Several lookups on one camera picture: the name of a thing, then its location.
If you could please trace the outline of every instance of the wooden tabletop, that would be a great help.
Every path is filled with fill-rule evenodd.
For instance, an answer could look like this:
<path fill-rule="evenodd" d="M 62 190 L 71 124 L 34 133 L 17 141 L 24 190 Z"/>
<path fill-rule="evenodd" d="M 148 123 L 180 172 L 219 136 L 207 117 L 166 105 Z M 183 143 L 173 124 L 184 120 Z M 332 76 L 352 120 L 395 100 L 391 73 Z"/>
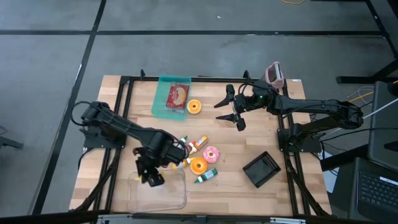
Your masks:
<path fill-rule="evenodd" d="M 113 107 L 119 81 L 120 76 L 104 76 L 98 100 L 105 101 Z M 184 168 L 187 185 L 187 205 L 184 208 L 157 213 L 291 216 L 284 158 L 277 143 L 277 117 L 265 110 L 243 113 L 246 129 L 241 132 L 233 123 L 215 119 L 219 115 L 232 113 L 230 106 L 213 108 L 225 97 L 226 84 L 228 83 L 193 82 L 190 87 L 190 99 L 200 100 L 203 105 L 202 111 L 196 115 L 188 114 L 185 121 L 174 121 L 154 118 L 151 113 L 157 82 L 134 82 L 129 120 L 143 127 L 164 129 L 177 138 L 188 135 L 189 141 L 206 135 L 209 139 L 207 146 L 215 146 L 220 152 L 219 161 L 209 164 L 208 168 L 217 168 L 218 175 L 207 182 L 194 184 L 197 176 L 190 171 L 189 167 Z M 291 98 L 305 98 L 300 80 L 287 80 L 287 86 Z M 127 85 L 120 111 L 124 109 L 126 92 Z M 250 86 L 246 88 L 245 94 L 251 94 Z M 294 113 L 293 117 L 296 123 L 310 121 L 308 114 L 305 113 Z M 132 149 L 138 146 L 140 146 L 139 141 L 127 138 L 119 163 L 111 206 L 113 212 L 129 212 L 127 179 L 132 172 L 136 171 L 136 158 L 132 154 Z M 257 189 L 242 168 L 264 151 L 275 159 L 282 170 Z M 104 149 L 94 149 L 83 158 L 70 208 L 79 206 L 97 184 L 103 155 Z M 193 156 L 200 155 L 200 152 L 193 154 Z M 300 156 L 307 188 L 322 208 L 331 213 L 319 160 L 309 153 L 301 153 Z M 295 188 L 298 209 L 303 213 L 300 191 L 297 186 Z M 104 207 L 108 186 L 103 192 L 100 208 Z"/>

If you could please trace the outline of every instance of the clear plastic container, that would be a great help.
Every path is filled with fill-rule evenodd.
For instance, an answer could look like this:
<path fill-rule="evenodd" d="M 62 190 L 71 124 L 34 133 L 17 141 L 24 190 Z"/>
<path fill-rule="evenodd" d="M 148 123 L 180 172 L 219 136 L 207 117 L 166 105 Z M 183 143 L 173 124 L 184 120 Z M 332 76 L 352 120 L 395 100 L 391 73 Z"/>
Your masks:
<path fill-rule="evenodd" d="M 166 107 L 167 99 L 169 97 L 170 88 L 172 84 L 183 84 L 188 85 L 188 93 L 185 101 L 185 107 L 183 110 L 172 110 Z M 179 77 L 174 75 L 161 75 L 159 77 L 159 82 L 157 84 L 155 100 L 152 104 L 152 114 L 156 118 L 166 118 L 166 119 L 176 119 L 183 121 L 187 115 L 187 103 L 188 103 L 188 95 L 189 88 L 191 85 L 190 77 Z"/>
<path fill-rule="evenodd" d="M 151 187 L 133 172 L 127 180 L 127 209 L 130 213 L 181 209 L 187 204 L 185 173 L 182 169 L 160 170 L 164 184 Z"/>

